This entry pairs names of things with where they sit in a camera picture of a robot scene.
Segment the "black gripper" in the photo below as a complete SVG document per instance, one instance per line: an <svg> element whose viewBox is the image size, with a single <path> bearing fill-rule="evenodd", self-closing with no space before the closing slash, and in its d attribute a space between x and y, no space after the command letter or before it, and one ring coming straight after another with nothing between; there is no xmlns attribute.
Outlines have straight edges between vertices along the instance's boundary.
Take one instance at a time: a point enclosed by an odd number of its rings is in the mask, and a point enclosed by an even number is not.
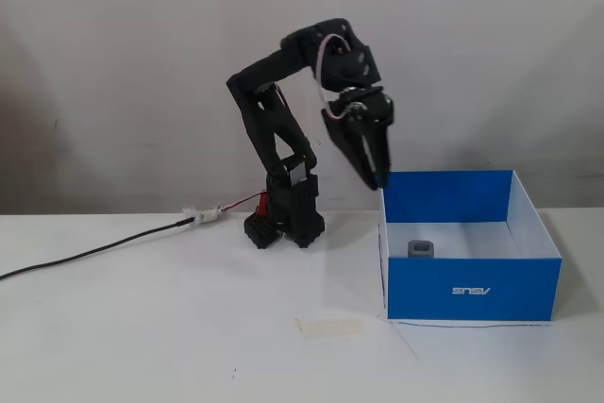
<svg viewBox="0 0 604 403"><path fill-rule="evenodd" d="M346 88L321 111L329 138L372 191L388 181L394 103L381 86Z"/></svg>

